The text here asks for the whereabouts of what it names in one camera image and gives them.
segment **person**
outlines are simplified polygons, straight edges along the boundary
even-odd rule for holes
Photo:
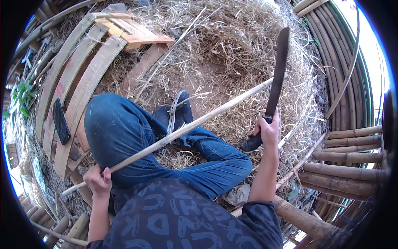
[[[187,91],[178,93],[173,131],[193,121]],[[116,94],[88,105],[84,126],[97,165],[83,176],[93,192],[87,248],[282,248],[274,210],[280,119],[257,120],[263,158],[242,215],[234,217],[213,200],[252,171],[248,156],[202,128],[175,140],[199,151],[207,162],[185,169],[162,167],[151,153],[113,172],[109,168],[167,135],[169,105],[153,115]],[[116,216],[109,222],[114,198]]]

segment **machete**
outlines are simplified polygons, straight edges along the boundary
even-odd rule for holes
[[[263,118],[267,121],[267,123],[272,123],[272,117],[274,116],[275,109],[278,104],[279,96],[281,95],[283,76],[285,74],[286,68],[286,58],[287,58],[287,50],[289,45],[289,28],[286,27],[279,33],[278,36],[278,47],[276,50],[276,64],[275,64],[275,72],[274,79],[272,82],[271,94],[268,98],[267,109],[265,111],[265,115]],[[240,144],[240,148],[245,151],[253,151],[257,149],[263,142],[261,141],[260,132],[253,136],[251,135],[249,140],[242,141]]]

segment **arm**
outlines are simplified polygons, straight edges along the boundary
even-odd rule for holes
[[[109,194],[112,187],[111,172],[109,168],[105,168],[102,177],[101,168],[96,164],[84,174],[83,180],[93,192],[88,242],[103,240],[111,229],[108,216]]]
[[[278,109],[275,110],[271,124],[268,124],[263,118],[257,120],[253,135],[260,132],[264,153],[249,192],[248,202],[273,202],[275,199],[276,176],[279,165],[279,125]]]

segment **blue jeans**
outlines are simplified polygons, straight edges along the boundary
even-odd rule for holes
[[[167,134],[167,128],[147,111],[111,93],[98,95],[90,102],[84,126],[91,153],[102,169],[118,164]],[[201,126],[182,135],[177,142],[199,151],[208,162],[185,169],[168,169],[151,153],[112,173],[113,187],[121,190],[154,178],[179,178],[194,183],[214,199],[238,185],[252,171],[248,156]]]

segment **dark t-shirt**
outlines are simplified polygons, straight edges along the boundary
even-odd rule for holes
[[[87,248],[282,248],[272,202],[248,202],[239,218],[194,184],[158,178],[116,195],[111,230]]]

